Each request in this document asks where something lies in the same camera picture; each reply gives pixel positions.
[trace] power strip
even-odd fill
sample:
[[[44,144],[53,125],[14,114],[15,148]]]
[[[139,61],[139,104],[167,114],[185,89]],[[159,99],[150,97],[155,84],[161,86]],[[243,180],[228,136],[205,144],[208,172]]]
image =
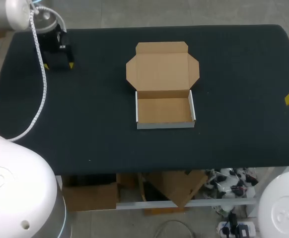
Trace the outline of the power strip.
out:
[[[237,221],[239,225],[246,225],[248,227],[249,237],[254,238],[256,237],[256,228],[255,224],[253,222],[239,222]],[[216,228],[216,232],[220,235],[220,237],[226,238],[227,236],[223,234],[222,229],[223,227],[230,228],[229,222],[220,222],[219,225]],[[229,234],[229,238],[235,238],[234,234]]]

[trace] white dome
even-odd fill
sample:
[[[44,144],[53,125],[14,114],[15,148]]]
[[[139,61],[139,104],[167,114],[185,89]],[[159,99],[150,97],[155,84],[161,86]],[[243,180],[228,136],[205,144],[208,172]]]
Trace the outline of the white dome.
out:
[[[289,172],[275,178],[263,192],[258,223],[262,238],[289,238]]]
[[[57,184],[38,154],[0,138],[0,238],[30,238],[55,204]]]

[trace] black tablecloth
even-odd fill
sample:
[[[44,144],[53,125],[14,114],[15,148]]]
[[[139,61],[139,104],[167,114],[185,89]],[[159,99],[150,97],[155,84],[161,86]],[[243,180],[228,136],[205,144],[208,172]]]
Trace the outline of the black tablecloth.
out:
[[[18,143],[57,175],[289,166],[289,39],[280,26],[70,30],[73,70],[48,71],[43,112]],[[137,130],[126,63],[138,42],[185,41],[200,62],[195,128]],[[42,97],[30,33],[0,74],[0,135],[25,130]]]

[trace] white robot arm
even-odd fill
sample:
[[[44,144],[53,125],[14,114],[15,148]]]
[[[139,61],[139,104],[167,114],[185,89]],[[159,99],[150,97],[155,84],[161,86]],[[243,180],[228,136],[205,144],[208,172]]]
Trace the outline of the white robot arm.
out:
[[[0,0],[0,31],[24,31],[30,26],[30,11],[37,7],[50,7],[50,0]],[[36,32],[43,34],[52,31],[58,24],[60,17],[51,14],[51,11],[43,10],[36,12],[34,22]]]

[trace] box lid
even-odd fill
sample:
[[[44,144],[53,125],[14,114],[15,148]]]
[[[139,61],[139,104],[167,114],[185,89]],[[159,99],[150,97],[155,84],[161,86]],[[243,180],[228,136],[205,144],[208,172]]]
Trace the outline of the box lid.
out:
[[[199,62],[185,42],[138,43],[126,65],[126,78],[137,91],[189,90],[199,77]]]

